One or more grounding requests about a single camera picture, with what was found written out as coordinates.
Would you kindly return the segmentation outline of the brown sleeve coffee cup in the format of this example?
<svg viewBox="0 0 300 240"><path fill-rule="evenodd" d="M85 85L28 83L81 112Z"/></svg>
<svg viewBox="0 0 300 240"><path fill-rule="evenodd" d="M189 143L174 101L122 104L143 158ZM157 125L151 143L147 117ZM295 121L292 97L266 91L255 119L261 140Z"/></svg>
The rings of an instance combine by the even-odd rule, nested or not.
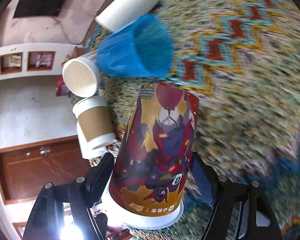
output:
<svg viewBox="0 0 300 240"><path fill-rule="evenodd" d="M115 133L104 96L82 99L73 106L72 112L90 148L94 150L113 143Z"/></svg>

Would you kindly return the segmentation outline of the blue plastic cup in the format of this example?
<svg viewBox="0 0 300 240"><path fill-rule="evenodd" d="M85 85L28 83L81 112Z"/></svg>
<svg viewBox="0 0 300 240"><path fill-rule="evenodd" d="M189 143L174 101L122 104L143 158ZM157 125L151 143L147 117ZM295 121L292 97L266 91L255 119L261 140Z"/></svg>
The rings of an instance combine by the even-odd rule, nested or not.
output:
<svg viewBox="0 0 300 240"><path fill-rule="evenodd" d="M163 77L170 72L173 53L166 26L146 14L105 38L98 45L96 61L113 77Z"/></svg>

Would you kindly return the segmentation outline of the colourful zigzag woven rug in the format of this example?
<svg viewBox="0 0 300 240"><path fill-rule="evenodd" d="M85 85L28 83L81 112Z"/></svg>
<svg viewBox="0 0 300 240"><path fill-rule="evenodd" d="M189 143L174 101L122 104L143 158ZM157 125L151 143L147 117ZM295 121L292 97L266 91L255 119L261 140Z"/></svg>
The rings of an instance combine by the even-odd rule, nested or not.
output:
<svg viewBox="0 0 300 240"><path fill-rule="evenodd" d="M300 10L292 0L160 0L174 40L166 85L200 100L194 149L265 189L283 239L300 239Z"/></svg>

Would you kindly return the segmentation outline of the red gift box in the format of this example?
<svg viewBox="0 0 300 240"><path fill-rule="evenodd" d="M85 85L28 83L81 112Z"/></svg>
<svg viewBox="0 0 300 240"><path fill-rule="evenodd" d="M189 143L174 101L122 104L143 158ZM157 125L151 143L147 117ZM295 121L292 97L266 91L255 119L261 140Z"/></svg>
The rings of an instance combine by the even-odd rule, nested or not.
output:
<svg viewBox="0 0 300 240"><path fill-rule="evenodd" d="M70 90L65 85L62 76L57 77L56 96L67 96L67 97L70 97Z"/></svg>

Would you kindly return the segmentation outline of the white paper cup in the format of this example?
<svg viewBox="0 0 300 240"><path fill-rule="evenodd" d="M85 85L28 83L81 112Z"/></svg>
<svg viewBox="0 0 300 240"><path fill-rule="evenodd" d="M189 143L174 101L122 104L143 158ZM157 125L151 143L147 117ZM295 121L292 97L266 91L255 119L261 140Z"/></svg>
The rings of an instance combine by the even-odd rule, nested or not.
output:
<svg viewBox="0 0 300 240"><path fill-rule="evenodd" d="M149 13L159 0L114 0L95 21L107 30L117 33L140 16Z"/></svg>

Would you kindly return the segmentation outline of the pink dumbbells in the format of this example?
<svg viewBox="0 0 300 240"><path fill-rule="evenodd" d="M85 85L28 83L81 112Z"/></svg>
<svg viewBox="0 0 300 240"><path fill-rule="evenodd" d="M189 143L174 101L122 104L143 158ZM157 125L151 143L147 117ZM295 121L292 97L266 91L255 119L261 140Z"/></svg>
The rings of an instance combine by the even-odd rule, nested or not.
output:
<svg viewBox="0 0 300 240"><path fill-rule="evenodd" d="M39 53L36 58L36 64L35 67L39 68L41 66L45 66L47 68L50 68L52 65L52 60L53 60L53 54L43 54Z"/></svg>

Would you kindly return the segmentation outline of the white wall shelf unit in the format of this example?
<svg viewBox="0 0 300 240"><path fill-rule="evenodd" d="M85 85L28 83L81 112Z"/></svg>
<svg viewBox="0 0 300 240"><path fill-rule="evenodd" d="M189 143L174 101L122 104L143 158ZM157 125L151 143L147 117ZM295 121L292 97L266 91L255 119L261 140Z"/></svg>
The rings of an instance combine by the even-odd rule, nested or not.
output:
<svg viewBox="0 0 300 240"><path fill-rule="evenodd" d="M53 54L50 68L35 67L39 53ZM0 81L19 77L61 75L66 58L83 53L83 46L65 43L22 43L0 47Z"/></svg>

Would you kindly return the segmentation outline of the printed red yellow cup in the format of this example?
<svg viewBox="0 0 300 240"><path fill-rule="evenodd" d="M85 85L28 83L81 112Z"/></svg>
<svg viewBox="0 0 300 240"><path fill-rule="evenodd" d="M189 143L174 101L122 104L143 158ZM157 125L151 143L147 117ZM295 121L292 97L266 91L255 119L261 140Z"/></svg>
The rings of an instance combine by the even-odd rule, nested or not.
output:
<svg viewBox="0 0 300 240"><path fill-rule="evenodd" d="M143 85L128 121L108 194L114 212L137 229L162 229L183 213L199 100L167 85Z"/></svg>

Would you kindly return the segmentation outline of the cream interior paper cup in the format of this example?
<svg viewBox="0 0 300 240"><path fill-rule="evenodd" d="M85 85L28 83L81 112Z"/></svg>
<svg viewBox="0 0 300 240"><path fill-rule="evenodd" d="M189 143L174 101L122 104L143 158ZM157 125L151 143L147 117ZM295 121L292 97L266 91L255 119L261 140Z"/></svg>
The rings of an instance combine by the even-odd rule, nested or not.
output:
<svg viewBox="0 0 300 240"><path fill-rule="evenodd" d="M101 73L96 63L96 51L67 61L62 69L66 87L82 98L94 96L101 82Z"/></svg>

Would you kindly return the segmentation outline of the brown wooden door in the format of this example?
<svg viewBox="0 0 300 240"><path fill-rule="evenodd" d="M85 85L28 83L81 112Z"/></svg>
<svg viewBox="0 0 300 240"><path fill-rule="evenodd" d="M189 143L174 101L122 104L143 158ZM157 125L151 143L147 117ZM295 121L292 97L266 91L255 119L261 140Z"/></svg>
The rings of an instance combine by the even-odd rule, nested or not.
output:
<svg viewBox="0 0 300 240"><path fill-rule="evenodd" d="M0 193L5 205L37 198L43 185L63 185L90 168L72 135L0 149Z"/></svg>

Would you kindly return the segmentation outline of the white cup beside coffee cup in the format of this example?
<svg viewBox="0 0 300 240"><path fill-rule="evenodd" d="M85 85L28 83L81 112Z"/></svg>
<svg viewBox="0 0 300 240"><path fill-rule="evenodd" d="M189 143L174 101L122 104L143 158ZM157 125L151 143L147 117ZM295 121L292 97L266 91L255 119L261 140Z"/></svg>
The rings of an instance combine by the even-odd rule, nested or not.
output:
<svg viewBox="0 0 300 240"><path fill-rule="evenodd" d="M81 154L82 154L83 159L90 160L93 158L98 158L98 157L103 156L107 152L107 149L105 147L92 149L88 145L88 142L85 139L85 136L79 125L79 122L76 123L76 129L77 129L78 142L79 142L79 146L81 149Z"/></svg>

